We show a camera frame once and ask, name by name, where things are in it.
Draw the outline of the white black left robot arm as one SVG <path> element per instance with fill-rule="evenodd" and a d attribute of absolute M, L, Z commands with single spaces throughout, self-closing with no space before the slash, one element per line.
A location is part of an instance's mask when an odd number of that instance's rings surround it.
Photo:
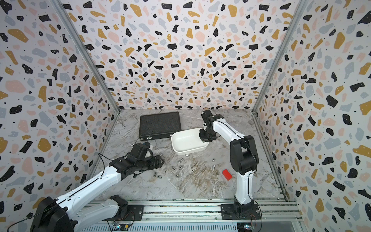
<path fill-rule="evenodd" d="M 86 183 L 56 199 L 43 199 L 37 207 L 30 231 L 80 232 L 104 220 L 140 220 L 142 217 L 138 213 L 143 206 L 130 206 L 119 195 L 92 207 L 86 205 L 125 178 L 159 169 L 164 162 L 162 156 L 153 154 L 148 142 L 134 144 L 127 155 L 111 160 L 103 171 Z"/>

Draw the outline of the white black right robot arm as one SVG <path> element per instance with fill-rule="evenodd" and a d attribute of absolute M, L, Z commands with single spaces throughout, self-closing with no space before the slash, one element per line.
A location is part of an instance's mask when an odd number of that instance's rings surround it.
<path fill-rule="evenodd" d="M 233 128 L 223 116 L 214 115 L 211 109 L 202 112 L 203 126 L 199 136 L 203 142 L 211 142 L 222 137 L 230 145 L 230 163 L 237 173 L 237 187 L 234 196 L 234 213 L 245 217 L 254 207 L 252 193 L 254 173 L 258 170 L 259 156 L 255 139 Z"/>

